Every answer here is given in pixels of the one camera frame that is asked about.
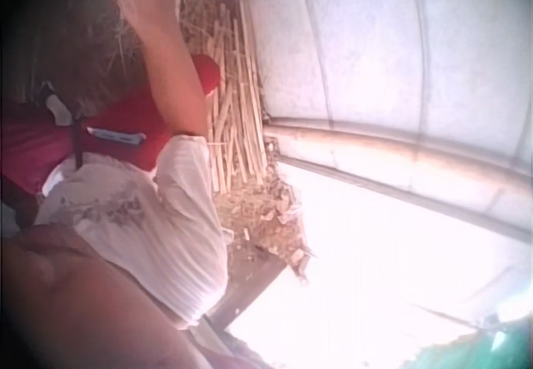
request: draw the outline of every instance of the pile of wooden sticks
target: pile of wooden sticks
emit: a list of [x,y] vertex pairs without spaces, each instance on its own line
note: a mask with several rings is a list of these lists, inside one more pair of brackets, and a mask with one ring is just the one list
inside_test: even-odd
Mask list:
[[213,189],[225,194],[235,177],[263,184],[267,155],[250,11],[233,12],[207,0],[176,0],[176,16],[191,53],[212,57],[221,69],[219,88],[208,98]]

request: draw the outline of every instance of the floral print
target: floral print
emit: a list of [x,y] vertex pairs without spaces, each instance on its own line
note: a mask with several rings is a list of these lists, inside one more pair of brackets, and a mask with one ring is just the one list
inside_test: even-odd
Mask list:
[[137,184],[126,182],[118,192],[111,194],[105,202],[95,199],[91,202],[72,202],[62,197],[60,206],[50,222],[75,227],[81,221],[100,223],[106,218],[119,227],[134,225],[141,227],[144,212],[138,197]]

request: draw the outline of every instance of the green fabric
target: green fabric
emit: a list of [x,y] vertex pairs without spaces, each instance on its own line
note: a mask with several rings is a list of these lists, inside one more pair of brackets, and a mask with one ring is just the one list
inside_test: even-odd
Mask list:
[[428,347],[403,369],[529,369],[531,368],[531,319],[502,329],[505,340],[494,350],[495,334],[463,337],[448,346]]

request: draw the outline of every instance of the skin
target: skin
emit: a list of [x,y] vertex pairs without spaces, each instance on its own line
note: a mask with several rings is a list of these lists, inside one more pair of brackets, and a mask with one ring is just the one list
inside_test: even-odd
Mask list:
[[[205,136],[207,104],[173,0],[117,1],[142,40],[152,95],[167,125],[174,134]],[[199,367],[169,310],[72,229],[31,227],[3,242],[1,253],[2,307],[43,363],[59,369]],[[252,367],[197,347],[215,368]]]

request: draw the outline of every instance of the white shirt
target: white shirt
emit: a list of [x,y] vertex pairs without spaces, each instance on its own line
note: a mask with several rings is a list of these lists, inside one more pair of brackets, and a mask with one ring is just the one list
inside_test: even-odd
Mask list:
[[174,137],[156,176],[125,162],[83,154],[48,177],[36,224],[74,227],[104,259],[134,276],[158,301],[195,324],[222,297],[227,249],[212,202],[203,137]]

